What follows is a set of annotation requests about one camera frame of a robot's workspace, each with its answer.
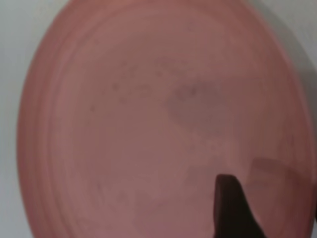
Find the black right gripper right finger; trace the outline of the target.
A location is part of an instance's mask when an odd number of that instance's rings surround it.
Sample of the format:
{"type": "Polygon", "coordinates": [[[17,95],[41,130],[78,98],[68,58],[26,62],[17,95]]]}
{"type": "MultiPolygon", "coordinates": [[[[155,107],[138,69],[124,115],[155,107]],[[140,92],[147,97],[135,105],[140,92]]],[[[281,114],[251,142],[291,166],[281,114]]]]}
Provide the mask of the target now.
{"type": "Polygon", "coordinates": [[[313,208],[313,215],[314,215],[314,221],[317,222],[317,185],[314,184],[314,189],[313,189],[313,202],[314,202],[314,208],[313,208]]]}

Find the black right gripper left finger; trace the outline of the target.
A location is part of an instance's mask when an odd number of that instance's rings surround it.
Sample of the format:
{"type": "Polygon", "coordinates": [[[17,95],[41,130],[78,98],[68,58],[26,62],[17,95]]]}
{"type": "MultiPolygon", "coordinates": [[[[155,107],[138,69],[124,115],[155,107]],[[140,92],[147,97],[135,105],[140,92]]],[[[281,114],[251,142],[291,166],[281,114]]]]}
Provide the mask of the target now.
{"type": "Polygon", "coordinates": [[[265,238],[255,220],[237,177],[218,174],[215,180],[215,238],[265,238]]]}

